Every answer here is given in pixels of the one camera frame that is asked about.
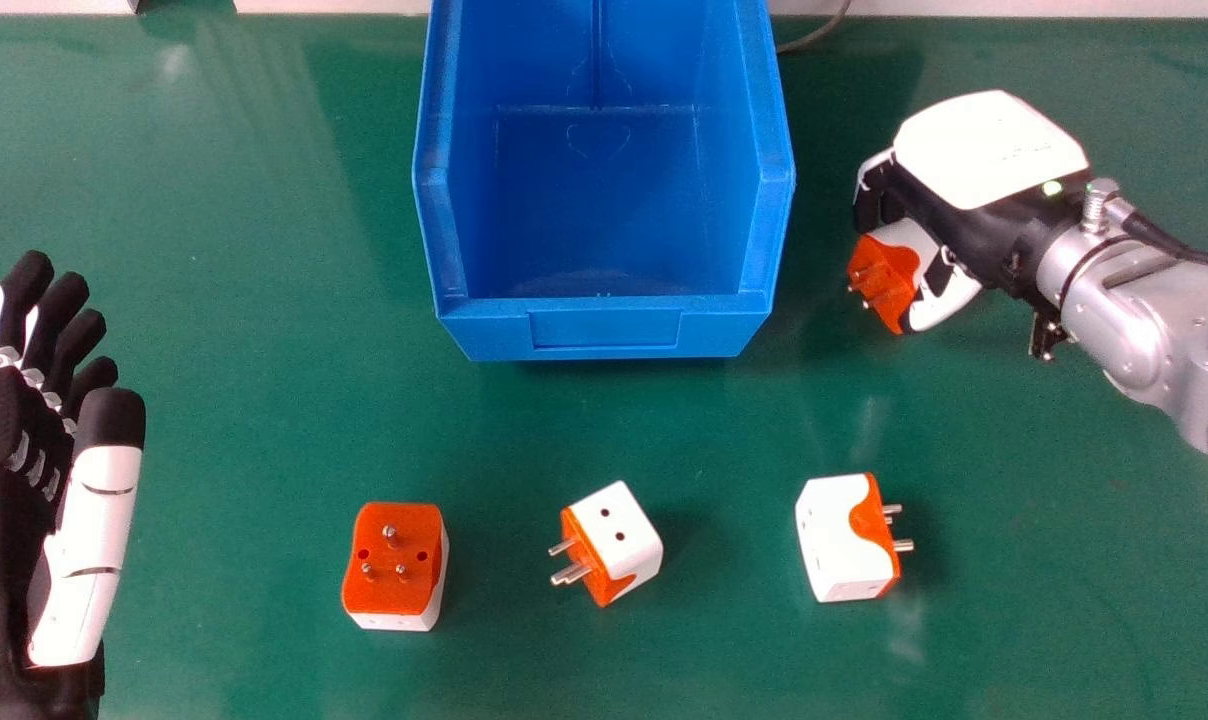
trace blue storage bin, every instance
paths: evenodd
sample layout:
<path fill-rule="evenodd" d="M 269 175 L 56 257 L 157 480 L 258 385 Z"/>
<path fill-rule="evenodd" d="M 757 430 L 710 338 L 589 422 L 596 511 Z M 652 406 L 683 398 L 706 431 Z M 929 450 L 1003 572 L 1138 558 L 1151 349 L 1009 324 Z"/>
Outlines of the blue storage bin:
<path fill-rule="evenodd" d="M 435 0 L 417 211 L 471 360 L 724 358 L 795 159 L 765 0 Z"/>

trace robotic arm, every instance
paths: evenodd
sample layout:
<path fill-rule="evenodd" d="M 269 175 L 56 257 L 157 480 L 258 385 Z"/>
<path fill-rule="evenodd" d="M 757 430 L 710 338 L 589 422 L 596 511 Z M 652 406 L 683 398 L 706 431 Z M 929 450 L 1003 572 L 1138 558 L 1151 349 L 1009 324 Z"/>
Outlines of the robotic arm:
<path fill-rule="evenodd" d="M 1078 343 L 1123 395 L 1208 454 L 1208 254 L 1094 178 L 1074 138 L 1003 91 L 906 120 L 863 166 L 848 265 L 893 332 L 933 327 L 980 288 L 1034 310 L 1030 354 Z"/>
<path fill-rule="evenodd" d="M 95 716 L 146 410 L 88 286 L 28 252 L 0 281 L 0 719 Z"/>

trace white robotic hand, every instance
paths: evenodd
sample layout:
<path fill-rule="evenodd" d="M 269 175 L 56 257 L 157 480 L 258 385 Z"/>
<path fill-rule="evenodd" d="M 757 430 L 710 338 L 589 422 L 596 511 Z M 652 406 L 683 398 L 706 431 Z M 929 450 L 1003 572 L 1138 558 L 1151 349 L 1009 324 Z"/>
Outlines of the white robotic hand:
<path fill-rule="evenodd" d="M 79 718 L 101 693 L 101 629 L 146 436 L 88 286 L 31 251 L 0 281 L 0 716 Z"/>

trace screw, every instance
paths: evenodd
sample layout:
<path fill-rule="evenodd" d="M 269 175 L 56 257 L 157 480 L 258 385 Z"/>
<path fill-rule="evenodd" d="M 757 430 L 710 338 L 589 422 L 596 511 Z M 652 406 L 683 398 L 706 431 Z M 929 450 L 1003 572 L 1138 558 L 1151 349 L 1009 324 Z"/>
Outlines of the screw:
<path fill-rule="evenodd" d="M 1119 193 L 1120 182 L 1110 178 L 1093 178 L 1088 182 L 1088 194 L 1084 197 L 1080 230 L 1090 234 L 1107 232 L 1107 203 Z"/>

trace green surface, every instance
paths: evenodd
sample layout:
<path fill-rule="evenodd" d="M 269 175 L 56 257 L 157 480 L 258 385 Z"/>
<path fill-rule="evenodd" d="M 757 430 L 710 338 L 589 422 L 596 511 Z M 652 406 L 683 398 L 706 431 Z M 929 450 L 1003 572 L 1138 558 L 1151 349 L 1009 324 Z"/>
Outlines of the green surface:
<path fill-rule="evenodd" d="M 213 5 L 0 19 L 0 275 L 83 272 L 151 408 L 103 716 L 1208 718 L 1206 457 L 1026 359 L 1011 300 L 901 339 L 841 278 L 856 164 L 997 86 L 1208 246 L 1208 23 L 852 21 L 782 62 L 800 187 L 744 356 L 481 366 L 413 210 L 424 21 Z M 856 470 L 919 550 L 819 606 L 792 503 Z M 616 478 L 667 556 L 600 611 L 545 548 Z M 443 507 L 430 634 L 342 611 L 367 500 Z"/>

